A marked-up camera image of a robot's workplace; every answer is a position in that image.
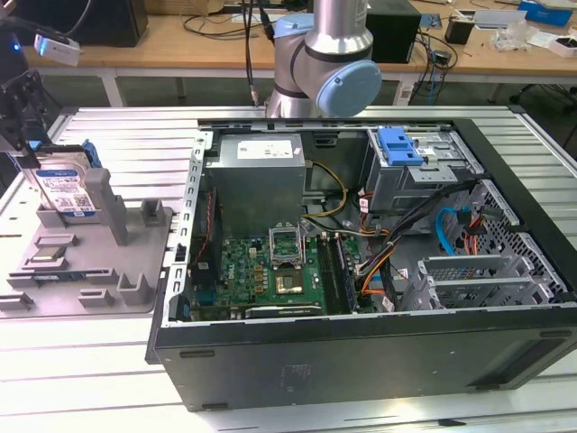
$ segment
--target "expansion slot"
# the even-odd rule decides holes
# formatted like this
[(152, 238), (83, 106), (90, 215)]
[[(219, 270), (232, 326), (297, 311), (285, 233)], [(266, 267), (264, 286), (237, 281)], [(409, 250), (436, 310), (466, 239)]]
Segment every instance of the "expansion slot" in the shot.
[(316, 239), (319, 271), (328, 314), (351, 313), (356, 308), (354, 288), (340, 238)]

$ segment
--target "connector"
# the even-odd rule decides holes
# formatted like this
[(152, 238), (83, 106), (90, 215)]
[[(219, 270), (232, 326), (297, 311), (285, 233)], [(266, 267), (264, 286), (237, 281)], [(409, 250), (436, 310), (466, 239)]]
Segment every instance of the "connector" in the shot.
[(254, 106), (259, 106), (259, 92), (255, 86), (251, 86), (251, 98)]

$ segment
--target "wooden table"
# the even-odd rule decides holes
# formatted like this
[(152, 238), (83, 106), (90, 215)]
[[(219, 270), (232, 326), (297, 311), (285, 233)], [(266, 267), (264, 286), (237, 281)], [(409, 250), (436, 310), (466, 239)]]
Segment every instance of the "wooden table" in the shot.
[[(479, 0), (492, 9), (515, 9), (515, 6)], [(440, 14), (442, 18), (454, 13), (450, 5), (414, 1), (413, 5), (424, 14)], [(458, 9), (479, 9), (469, 0), (460, 0)], [(124, 99), (117, 84), (117, 77), (215, 77), (242, 78), (244, 72), (244, 41), (217, 41), (186, 32), (177, 16), (151, 15), (149, 26), (135, 48), (83, 47), (77, 68), (62, 67), (40, 58), (33, 50), (26, 49), (32, 66), (44, 75), (98, 76), (102, 79), (111, 106), (123, 106)], [(430, 34), (444, 38), (446, 19), (442, 30), (431, 29)], [(570, 24), (577, 23), (575, 16)], [(546, 32), (566, 34), (566, 28), (530, 23)], [(191, 23), (198, 28), (200, 20)], [(241, 23), (207, 23), (203, 32), (226, 32), (241, 28)], [(272, 78), (274, 50), (261, 29), (253, 31), (258, 37), (251, 40), (254, 77)], [(490, 44), (494, 31), (473, 29), (465, 46), (455, 45), (459, 61), (447, 74), (446, 81), (484, 83), (577, 83), (577, 60), (562, 59), (549, 50), (532, 47), (530, 51), (497, 52)], [(434, 48), (442, 49), (440, 42)], [(414, 84), (426, 67), (423, 47), (413, 50), (408, 64), (381, 64), (383, 79), (398, 81), (395, 104), (406, 105)], [(179, 95), (183, 96), (182, 80), (177, 80)]]

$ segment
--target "yellow wire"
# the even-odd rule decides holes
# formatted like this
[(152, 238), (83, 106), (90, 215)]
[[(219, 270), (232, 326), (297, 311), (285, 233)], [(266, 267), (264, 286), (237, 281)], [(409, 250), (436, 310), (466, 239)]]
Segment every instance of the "yellow wire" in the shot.
[(331, 169), (326, 167), (323, 163), (313, 161), (313, 165), (314, 166), (317, 165), (317, 166), (325, 169), (333, 177), (334, 180), (339, 182), (339, 185), (341, 186), (341, 189), (343, 190), (343, 199), (341, 200), (341, 203), (339, 204), (339, 206), (335, 209), (327, 210), (326, 212), (320, 212), (318, 214), (304, 214), (303, 217), (328, 217), (332, 214), (339, 212), (344, 207), (344, 205), (346, 204), (346, 187), (344, 186), (343, 181), (340, 180), (336, 174), (334, 174), (334, 171), (332, 171)]

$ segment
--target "black speaker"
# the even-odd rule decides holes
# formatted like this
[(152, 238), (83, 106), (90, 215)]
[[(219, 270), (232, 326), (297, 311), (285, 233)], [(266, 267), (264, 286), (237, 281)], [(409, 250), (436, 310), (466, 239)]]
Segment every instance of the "black speaker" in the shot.
[[(68, 32), (80, 18), (87, 0), (26, 0), (11, 13), (34, 23)], [(87, 19), (72, 39), (80, 45), (134, 47), (148, 25), (144, 0), (93, 0)], [(22, 45), (33, 45), (34, 33), (16, 32)]]
[(408, 63), (421, 22), (421, 13), (408, 0), (370, 0), (367, 29), (374, 37), (372, 60)]

